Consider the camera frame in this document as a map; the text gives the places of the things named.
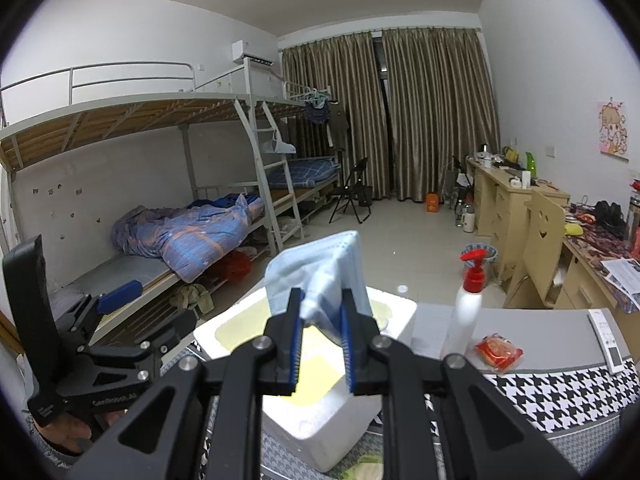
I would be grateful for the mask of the person's left hand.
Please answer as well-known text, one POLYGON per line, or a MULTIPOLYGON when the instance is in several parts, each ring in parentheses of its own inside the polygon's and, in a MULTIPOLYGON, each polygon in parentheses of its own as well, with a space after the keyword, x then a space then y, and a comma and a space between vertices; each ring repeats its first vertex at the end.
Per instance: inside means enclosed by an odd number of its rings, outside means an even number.
POLYGON ((44 440, 70 454, 81 453, 79 442, 90 440, 92 437, 91 428, 68 413, 58 415, 46 426, 38 425, 36 422, 34 426, 44 440))

